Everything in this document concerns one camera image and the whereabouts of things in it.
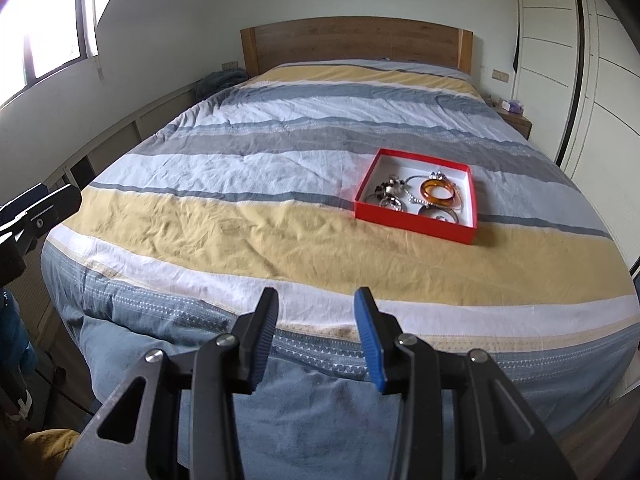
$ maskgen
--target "bracelet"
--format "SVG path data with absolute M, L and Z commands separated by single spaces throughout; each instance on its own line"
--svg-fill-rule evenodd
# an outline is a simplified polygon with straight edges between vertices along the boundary
M 431 187 L 442 187 L 449 191 L 451 193 L 451 196 L 448 198 L 439 198 L 437 196 L 433 196 L 429 194 L 428 191 Z M 446 208 L 450 208 L 456 201 L 456 188 L 453 187 L 453 184 L 450 183 L 449 179 L 446 177 L 430 178 L 428 180 L 425 180 L 422 184 L 420 184 L 420 194 L 430 204 Z
M 439 214 L 437 216 L 431 216 L 427 214 L 427 211 L 429 209 L 437 209 L 438 211 L 441 211 L 443 214 Z M 434 204 L 423 205 L 418 211 L 418 215 L 426 216 L 427 218 L 431 218 L 433 220 L 440 220 L 441 222 L 448 222 L 450 224 L 460 223 L 460 219 L 458 218 L 458 215 L 456 214 L 456 212 L 453 211 L 453 209 L 450 209 L 448 207 L 441 207 L 439 205 L 434 205 Z M 451 220 L 448 220 L 445 215 L 449 215 Z

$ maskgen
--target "wall outlet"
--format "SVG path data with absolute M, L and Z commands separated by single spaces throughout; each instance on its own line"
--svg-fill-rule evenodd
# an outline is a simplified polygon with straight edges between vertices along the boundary
M 222 64 L 222 70 L 233 70 L 235 68 L 238 68 L 238 62 L 237 61 L 227 61 L 226 63 Z
M 499 70 L 494 70 L 494 73 L 491 74 L 491 77 L 497 79 L 498 81 L 502 81 L 503 83 L 509 82 L 509 74 L 506 72 L 500 72 Z

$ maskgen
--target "white wardrobe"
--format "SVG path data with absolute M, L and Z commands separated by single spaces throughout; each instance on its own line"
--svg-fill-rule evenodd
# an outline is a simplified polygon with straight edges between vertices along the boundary
M 514 97 L 533 127 L 530 142 L 575 182 L 594 206 L 629 269 L 640 257 L 640 54 L 605 0 L 520 0 L 520 59 Z M 566 150 L 558 160 L 565 130 Z

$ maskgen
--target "nightstand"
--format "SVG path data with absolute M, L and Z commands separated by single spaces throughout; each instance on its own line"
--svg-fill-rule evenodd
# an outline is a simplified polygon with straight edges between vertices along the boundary
M 505 123 L 511 126 L 525 139 L 529 139 L 529 134 L 531 133 L 531 121 L 529 121 L 524 115 L 513 114 L 499 105 L 494 105 L 494 110 L 504 119 Z

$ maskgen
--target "white stripe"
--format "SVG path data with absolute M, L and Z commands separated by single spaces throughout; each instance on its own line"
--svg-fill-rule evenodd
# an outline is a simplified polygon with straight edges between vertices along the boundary
M 338 150 L 251 155 L 140 155 L 128 153 L 95 181 L 100 184 L 191 192 L 300 192 L 353 200 L 373 155 Z M 553 224 L 606 232 L 577 190 L 556 182 L 473 166 L 478 213 L 539 218 Z M 420 180 L 412 189 L 418 194 Z
M 362 97 L 300 97 L 233 105 L 223 102 L 220 107 L 214 107 L 209 100 L 206 100 L 188 110 L 188 114 L 188 118 L 183 117 L 184 114 L 182 114 L 171 124 L 204 126 L 338 117 L 355 121 L 409 124 L 427 128 L 440 126 L 447 130 L 459 130 L 485 139 L 527 143 L 497 114 L 495 117 L 466 115 L 464 112 L 430 107 L 423 103 Z
M 213 274 L 185 269 L 133 254 L 94 237 L 59 225 L 49 234 L 89 262 L 107 266 L 131 282 L 167 294 L 178 294 L 215 304 L 235 314 L 254 309 L 265 286 L 280 297 L 278 326 L 317 335 L 329 330 L 353 329 L 353 297 L 299 283 Z M 367 283 L 354 284 L 355 289 Z M 581 304 L 519 306 L 449 306 L 438 303 L 379 301 L 381 310 L 398 318 L 404 330 L 423 336 L 545 338 L 571 336 L 629 318 L 638 320 L 636 296 Z M 472 348 L 473 341 L 465 341 Z

